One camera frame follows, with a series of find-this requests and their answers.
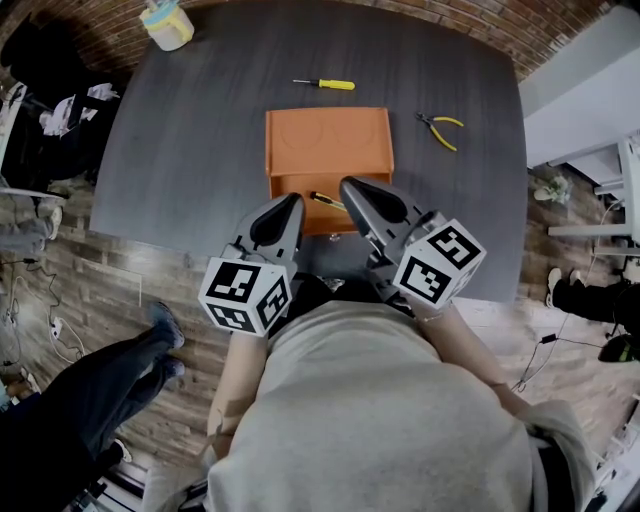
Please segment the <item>small tool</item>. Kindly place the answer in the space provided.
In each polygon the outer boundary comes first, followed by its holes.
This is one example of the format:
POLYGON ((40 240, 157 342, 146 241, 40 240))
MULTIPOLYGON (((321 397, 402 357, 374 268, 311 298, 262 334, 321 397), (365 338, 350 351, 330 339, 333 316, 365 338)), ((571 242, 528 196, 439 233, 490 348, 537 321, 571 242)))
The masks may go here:
POLYGON ((344 206, 344 204, 342 202, 336 201, 333 198, 331 198, 329 196, 326 196, 324 194, 321 194, 319 192, 312 191, 310 193, 310 198, 315 202, 319 202, 319 203, 331 206, 331 207, 336 208, 338 210, 341 210, 341 211, 345 211, 346 210, 346 208, 345 208, 345 206, 344 206))

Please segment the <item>black office chair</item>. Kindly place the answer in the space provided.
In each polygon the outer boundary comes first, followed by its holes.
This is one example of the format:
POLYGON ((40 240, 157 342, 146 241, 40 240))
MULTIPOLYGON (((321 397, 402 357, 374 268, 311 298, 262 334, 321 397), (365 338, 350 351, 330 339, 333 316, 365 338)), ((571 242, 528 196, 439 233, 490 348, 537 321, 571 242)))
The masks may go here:
POLYGON ((45 136, 39 117, 91 86, 109 82, 120 95, 122 89, 109 75, 84 64, 70 34, 57 22, 39 28, 25 18, 0 50, 0 66, 26 87, 27 142, 35 152, 31 171, 48 181, 82 174, 96 181, 121 99, 107 103, 91 121, 81 122, 62 137, 45 136))

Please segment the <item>person's right forearm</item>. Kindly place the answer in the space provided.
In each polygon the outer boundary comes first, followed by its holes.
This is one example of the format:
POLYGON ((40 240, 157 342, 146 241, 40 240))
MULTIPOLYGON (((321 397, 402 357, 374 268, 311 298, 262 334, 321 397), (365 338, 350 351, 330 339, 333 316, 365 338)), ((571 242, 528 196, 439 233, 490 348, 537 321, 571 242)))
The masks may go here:
POLYGON ((486 344, 474 333, 452 302, 434 309, 407 296, 406 300, 423 337, 435 348, 444 363, 466 369, 489 386, 501 406, 517 416, 530 404, 508 386, 507 374, 486 344))

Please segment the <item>orange drawer box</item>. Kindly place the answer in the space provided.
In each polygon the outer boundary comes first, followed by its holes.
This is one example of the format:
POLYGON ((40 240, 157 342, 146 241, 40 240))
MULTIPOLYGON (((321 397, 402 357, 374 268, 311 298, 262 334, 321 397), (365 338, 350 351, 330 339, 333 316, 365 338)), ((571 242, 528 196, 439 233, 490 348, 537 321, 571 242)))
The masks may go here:
POLYGON ((270 197, 300 194, 306 236, 354 233, 349 215, 311 198, 335 201, 346 176, 390 184, 394 155, 388 110, 382 107, 323 107, 266 113, 265 170, 270 197))

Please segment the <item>yellow handled screwdriver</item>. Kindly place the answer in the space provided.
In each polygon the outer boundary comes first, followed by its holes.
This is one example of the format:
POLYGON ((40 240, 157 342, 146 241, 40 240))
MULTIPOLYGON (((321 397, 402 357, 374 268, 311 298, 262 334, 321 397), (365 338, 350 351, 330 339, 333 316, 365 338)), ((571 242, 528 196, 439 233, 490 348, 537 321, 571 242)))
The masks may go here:
POLYGON ((356 84, 354 82, 333 80, 333 79, 317 79, 317 80, 293 79, 292 82, 296 84, 309 85, 317 88, 326 88, 326 89, 343 90, 343 91, 354 91, 356 88, 356 84))

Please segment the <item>pile of light clothes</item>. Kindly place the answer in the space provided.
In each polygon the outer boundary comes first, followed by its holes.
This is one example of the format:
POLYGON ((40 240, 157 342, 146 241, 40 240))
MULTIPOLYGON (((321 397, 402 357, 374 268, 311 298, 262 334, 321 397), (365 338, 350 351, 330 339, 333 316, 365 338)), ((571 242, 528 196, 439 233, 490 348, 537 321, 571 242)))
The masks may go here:
POLYGON ((68 97, 59 102, 53 111, 42 113, 39 122, 45 136, 62 137, 81 122, 91 121, 107 103, 120 99, 120 93, 111 83, 94 85, 85 94, 68 97))

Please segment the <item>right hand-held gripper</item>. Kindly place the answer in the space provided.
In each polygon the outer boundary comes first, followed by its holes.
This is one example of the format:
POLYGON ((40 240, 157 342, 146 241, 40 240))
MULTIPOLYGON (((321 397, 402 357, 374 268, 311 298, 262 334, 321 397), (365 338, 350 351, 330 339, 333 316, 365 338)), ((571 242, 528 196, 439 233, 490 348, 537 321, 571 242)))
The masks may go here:
POLYGON ((340 197, 363 237, 384 240, 385 225, 408 225, 370 256, 370 277, 385 302, 404 292, 442 308, 471 280, 486 250, 455 219, 428 212, 406 192, 368 177, 345 177, 340 197))

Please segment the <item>small potted plant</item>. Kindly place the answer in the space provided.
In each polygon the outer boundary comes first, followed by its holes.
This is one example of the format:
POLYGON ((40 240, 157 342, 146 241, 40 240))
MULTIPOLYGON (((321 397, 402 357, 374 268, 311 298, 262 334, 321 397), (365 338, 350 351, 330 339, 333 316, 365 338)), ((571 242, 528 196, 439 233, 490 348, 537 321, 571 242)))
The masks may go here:
POLYGON ((566 204, 570 199, 572 184, 564 176, 553 177, 545 185, 535 190, 533 196, 536 201, 551 201, 566 204))

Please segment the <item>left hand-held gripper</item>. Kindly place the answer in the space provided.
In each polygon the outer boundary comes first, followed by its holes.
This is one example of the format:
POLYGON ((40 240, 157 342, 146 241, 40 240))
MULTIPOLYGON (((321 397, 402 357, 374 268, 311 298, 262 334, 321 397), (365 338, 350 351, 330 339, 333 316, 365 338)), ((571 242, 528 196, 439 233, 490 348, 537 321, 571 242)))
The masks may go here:
POLYGON ((240 222, 234 244, 209 260, 198 294, 217 327, 265 336, 286 313, 304 223, 305 203, 298 193, 278 196, 240 222))

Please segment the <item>person's grey shirt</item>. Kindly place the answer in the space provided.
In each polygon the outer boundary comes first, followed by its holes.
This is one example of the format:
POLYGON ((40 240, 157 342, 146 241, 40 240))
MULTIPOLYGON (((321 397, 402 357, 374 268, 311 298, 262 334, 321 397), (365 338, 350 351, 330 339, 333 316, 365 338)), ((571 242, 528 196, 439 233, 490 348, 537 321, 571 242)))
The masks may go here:
POLYGON ((229 453, 149 472, 143 512, 584 512, 592 454, 571 407, 513 416, 444 363, 411 312, 331 301, 267 339, 229 453))

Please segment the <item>white partition panel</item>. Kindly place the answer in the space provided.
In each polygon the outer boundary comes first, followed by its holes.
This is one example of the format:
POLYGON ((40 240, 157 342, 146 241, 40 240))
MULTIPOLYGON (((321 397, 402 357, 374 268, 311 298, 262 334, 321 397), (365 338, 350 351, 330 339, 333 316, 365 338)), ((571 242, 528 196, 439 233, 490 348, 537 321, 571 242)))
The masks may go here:
POLYGON ((530 167, 640 131, 640 13, 613 7, 519 92, 530 167))

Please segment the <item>person's left forearm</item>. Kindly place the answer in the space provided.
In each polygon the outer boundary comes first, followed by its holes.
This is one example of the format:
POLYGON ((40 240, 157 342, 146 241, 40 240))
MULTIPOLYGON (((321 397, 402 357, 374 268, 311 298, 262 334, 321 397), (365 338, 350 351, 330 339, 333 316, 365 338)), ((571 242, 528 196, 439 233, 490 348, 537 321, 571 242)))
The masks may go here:
POLYGON ((228 455, 236 429, 255 401, 266 359, 266 338, 231 335, 207 421, 207 436, 218 459, 228 455))

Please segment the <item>person's black trousers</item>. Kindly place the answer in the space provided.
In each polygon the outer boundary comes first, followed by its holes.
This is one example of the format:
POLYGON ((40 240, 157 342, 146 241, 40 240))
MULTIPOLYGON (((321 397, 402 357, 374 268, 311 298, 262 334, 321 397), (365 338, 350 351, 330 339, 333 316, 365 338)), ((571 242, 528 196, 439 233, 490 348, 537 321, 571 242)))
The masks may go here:
POLYGON ((293 278, 295 293, 292 307, 311 311, 330 301, 346 301, 379 304, 382 299, 374 286, 363 280, 345 280, 335 290, 320 277, 298 272, 293 278))

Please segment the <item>yellow handled pliers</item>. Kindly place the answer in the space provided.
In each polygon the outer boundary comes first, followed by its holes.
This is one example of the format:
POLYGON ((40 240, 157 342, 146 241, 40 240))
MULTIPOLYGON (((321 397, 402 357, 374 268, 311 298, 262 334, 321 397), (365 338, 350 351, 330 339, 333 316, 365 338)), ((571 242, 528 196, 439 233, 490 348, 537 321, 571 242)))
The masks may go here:
POLYGON ((452 125, 455 125, 457 127, 464 127, 465 124, 455 118, 449 117, 449 116, 427 116, 426 114, 422 113, 422 112, 416 112, 415 113, 415 117, 417 120, 423 122, 424 124, 426 124, 429 127, 430 132, 432 133, 432 135, 436 138, 436 140, 445 148, 447 148, 449 151, 452 152, 457 152, 458 149, 456 146, 454 146, 453 144, 451 144, 450 142, 448 142, 443 136, 442 134, 439 132, 439 130, 436 127, 437 123, 450 123, 452 125))

